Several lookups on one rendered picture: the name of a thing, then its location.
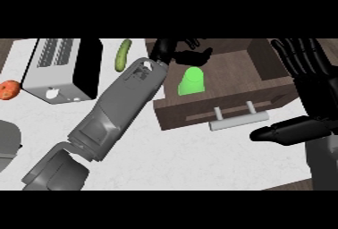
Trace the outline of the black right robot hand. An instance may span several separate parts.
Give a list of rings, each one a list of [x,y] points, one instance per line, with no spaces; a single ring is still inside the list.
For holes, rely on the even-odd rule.
[[[278,38],[270,44],[294,79],[307,115],[254,130],[250,139],[291,146],[338,133],[338,66],[315,38]]]

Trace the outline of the orange red fruit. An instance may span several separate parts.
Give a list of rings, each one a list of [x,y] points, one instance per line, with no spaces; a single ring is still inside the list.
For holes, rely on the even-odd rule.
[[[17,81],[5,81],[0,84],[0,99],[9,100],[19,94],[19,83]]]

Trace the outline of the green cup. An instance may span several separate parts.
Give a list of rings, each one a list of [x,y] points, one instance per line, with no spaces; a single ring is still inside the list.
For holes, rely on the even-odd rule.
[[[205,91],[204,71],[200,67],[186,69],[182,82],[179,84],[179,95],[191,95]]]

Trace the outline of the dark brown drawer front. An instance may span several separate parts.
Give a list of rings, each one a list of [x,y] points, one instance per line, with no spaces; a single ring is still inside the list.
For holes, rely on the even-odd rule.
[[[248,115],[247,101],[259,112],[284,107],[298,98],[293,84],[259,89],[239,94],[211,96],[198,93],[154,101],[160,128],[163,131],[217,120],[214,108],[220,108],[223,118]]]

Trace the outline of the green cucumber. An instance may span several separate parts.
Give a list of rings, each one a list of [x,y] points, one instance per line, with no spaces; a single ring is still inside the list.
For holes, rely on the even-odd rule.
[[[127,64],[127,55],[132,48],[132,40],[126,38],[120,44],[120,50],[115,57],[115,71],[123,72]]]

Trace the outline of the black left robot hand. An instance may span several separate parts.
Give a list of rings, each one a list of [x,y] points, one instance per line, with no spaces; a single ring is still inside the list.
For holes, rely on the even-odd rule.
[[[176,50],[180,41],[188,44],[189,50]],[[197,38],[160,38],[155,42],[149,58],[164,64],[170,64],[170,61],[176,60],[177,64],[200,67],[211,57],[213,48],[208,47],[204,52],[195,52],[198,47],[200,41]]]

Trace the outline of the grey rounded appliance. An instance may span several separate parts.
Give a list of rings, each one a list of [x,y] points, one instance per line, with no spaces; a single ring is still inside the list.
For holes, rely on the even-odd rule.
[[[14,123],[0,120],[0,173],[17,157],[21,147],[19,127]]]

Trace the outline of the brown wooden drawer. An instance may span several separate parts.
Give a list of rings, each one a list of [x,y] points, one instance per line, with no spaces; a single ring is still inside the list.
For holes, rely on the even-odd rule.
[[[213,48],[211,57],[201,67],[204,71],[205,91],[211,96],[232,95],[282,85],[294,85],[293,78],[278,78],[263,81],[251,62],[247,48],[253,38],[208,38],[200,41],[198,52]],[[164,81],[164,98],[176,98],[179,84],[188,67],[173,63],[169,66],[169,76]]]

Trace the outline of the silver and black toaster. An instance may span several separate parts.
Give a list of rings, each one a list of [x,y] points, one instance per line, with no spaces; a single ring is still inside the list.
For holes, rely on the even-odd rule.
[[[99,38],[39,38],[21,88],[52,105],[96,99],[102,53]]]

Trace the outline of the dark brown wooden cabinet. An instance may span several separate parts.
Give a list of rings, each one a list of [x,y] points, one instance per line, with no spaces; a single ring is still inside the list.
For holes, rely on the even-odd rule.
[[[319,44],[332,65],[338,66],[338,38],[321,38]],[[266,38],[253,39],[247,48],[247,53],[263,81],[288,76],[282,60]]]

